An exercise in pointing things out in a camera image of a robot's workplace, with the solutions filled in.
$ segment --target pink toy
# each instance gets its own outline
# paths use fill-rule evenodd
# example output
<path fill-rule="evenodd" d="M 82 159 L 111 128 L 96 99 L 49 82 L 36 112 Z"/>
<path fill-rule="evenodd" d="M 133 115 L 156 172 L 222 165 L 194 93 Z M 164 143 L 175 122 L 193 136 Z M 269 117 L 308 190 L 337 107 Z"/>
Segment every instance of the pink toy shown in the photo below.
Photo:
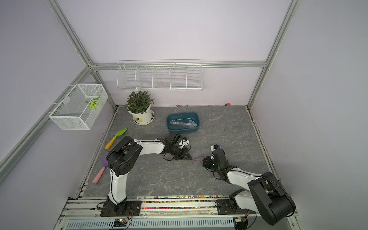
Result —
<path fill-rule="evenodd" d="M 108 151 L 105 152 L 105 155 L 103 156 L 102 158 L 102 164 L 103 164 L 103 167 L 102 169 L 98 172 L 98 174 L 96 175 L 96 177 L 93 179 L 92 183 L 94 184 L 97 184 L 98 180 L 101 178 L 103 172 L 105 171 L 106 167 L 107 167 L 107 160 L 106 160 L 106 157 L 108 155 Z"/>

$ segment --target green leaves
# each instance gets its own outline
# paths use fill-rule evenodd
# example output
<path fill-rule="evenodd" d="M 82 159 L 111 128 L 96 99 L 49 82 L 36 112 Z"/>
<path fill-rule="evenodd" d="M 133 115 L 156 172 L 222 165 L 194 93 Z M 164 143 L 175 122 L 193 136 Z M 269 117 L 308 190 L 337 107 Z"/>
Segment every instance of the green leaves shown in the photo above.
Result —
<path fill-rule="evenodd" d="M 153 104 L 153 100 L 150 98 L 147 91 L 138 91 L 138 93 L 132 92 L 128 97 L 128 110 L 132 113 L 143 113 L 149 105 Z"/>

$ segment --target teal plastic basin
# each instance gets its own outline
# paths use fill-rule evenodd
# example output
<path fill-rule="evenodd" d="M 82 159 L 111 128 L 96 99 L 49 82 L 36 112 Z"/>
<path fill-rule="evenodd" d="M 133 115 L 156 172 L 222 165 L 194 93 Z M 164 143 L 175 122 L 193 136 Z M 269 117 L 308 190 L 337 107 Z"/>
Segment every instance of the teal plastic basin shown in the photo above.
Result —
<path fill-rule="evenodd" d="M 185 128 L 183 126 L 170 124 L 170 121 L 180 121 L 184 123 L 189 123 L 189 120 L 194 121 L 197 124 L 197 127 L 195 128 Z M 177 133 L 188 133 L 188 132 L 195 132 L 199 129 L 199 118 L 198 114 L 195 112 L 189 112 L 189 113 L 175 113 L 170 114 L 167 116 L 167 129 L 170 131 L 175 131 Z"/>

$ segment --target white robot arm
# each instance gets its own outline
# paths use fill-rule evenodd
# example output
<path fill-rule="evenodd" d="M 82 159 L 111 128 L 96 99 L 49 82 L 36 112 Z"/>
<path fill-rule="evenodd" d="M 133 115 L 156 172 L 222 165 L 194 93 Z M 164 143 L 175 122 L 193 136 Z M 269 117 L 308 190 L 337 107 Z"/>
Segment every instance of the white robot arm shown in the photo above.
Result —
<path fill-rule="evenodd" d="M 137 140 L 125 136 L 107 155 L 106 159 L 110 169 L 110 192 L 104 204 L 101 216 L 130 216 L 128 208 L 139 208 L 140 203 L 127 202 L 126 184 L 130 170 L 133 168 L 138 156 L 150 153 L 170 153 L 172 160 L 191 160 L 187 145 L 189 140 L 175 132 L 170 132 L 163 140 Z"/>
<path fill-rule="evenodd" d="M 211 151 L 211 156 L 203 159 L 203 167 L 212 171 L 214 176 L 217 173 L 219 178 L 216 179 L 239 185 L 252 194 L 238 190 L 230 195 L 229 200 L 218 200 L 219 215 L 245 214 L 250 209 L 260 213 L 268 224 L 274 225 L 294 213 L 294 201 L 272 173 L 255 174 L 230 165 L 224 150 L 218 145 L 213 145 Z"/>

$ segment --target wall-mounted wire rack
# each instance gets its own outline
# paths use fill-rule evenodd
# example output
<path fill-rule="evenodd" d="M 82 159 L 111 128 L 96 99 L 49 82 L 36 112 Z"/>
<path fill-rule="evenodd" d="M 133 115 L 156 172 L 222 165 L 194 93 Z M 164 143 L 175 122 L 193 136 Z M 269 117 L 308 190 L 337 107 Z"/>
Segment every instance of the wall-mounted wire rack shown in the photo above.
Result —
<path fill-rule="evenodd" d="M 90 130 L 107 99 L 102 84 L 76 84 L 49 117 L 63 130 Z"/>
<path fill-rule="evenodd" d="M 202 90 L 202 61 L 118 62 L 117 85 L 121 91 Z"/>

